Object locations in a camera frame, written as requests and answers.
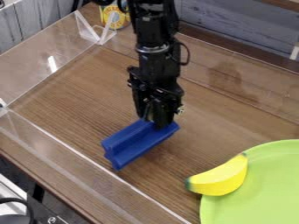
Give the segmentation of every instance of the banana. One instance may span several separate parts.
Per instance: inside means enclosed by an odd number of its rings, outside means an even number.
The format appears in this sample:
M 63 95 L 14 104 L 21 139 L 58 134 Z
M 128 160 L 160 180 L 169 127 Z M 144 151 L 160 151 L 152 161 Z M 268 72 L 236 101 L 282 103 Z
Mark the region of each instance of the banana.
M 246 172 L 248 158 L 245 154 L 238 154 L 225 164 L 186 178 L 185 187 L 190 192 L 221 196 L 238 189 Z

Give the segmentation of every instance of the blue plastic object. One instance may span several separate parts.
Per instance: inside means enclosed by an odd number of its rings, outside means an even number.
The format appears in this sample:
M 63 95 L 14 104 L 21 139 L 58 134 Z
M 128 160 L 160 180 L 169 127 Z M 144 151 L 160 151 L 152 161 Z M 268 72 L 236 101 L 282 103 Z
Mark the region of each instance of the blue plastic object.
M 106 138 L 101 145 L 105 158 L 118 171 L 132 161 L 141 157 L 158 143 L 161 143 L 180 129 L 172 122 L 164 129 L 156 129 L 152 122 L 138 120 Z

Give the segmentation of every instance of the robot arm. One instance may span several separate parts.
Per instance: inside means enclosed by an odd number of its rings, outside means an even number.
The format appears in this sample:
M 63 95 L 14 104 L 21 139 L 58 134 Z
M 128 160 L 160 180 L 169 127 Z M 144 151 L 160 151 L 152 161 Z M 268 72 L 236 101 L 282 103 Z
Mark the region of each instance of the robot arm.
M 94 2 L 109 5 L 113 0 Z M 120 0 L 117 6 L 124 11 Z M 126 7 L 138 54 L 138 67 L 126 69 L 128 86 L 138 117 L 161 129 L 172 123 L 173 115 L 181 112 L 182 107 L 182 89 L 176 79 L 180 66 L 186 65 L 188 61 L 181 63 L 181 46 L 185 45 L 173 37 L 178 31 L 178 18 L 173 0 L 126 0 Z

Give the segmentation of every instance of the green plastic plate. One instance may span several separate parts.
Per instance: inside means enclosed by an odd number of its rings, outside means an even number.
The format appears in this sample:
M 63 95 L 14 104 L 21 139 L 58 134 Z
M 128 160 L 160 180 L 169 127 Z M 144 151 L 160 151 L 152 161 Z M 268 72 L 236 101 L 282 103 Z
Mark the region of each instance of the green plastic plate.
M 244 184 L 228 195 L 201 197 L 200 223 L 299 223 L 299 140 L 265 143 L 245 154 Z

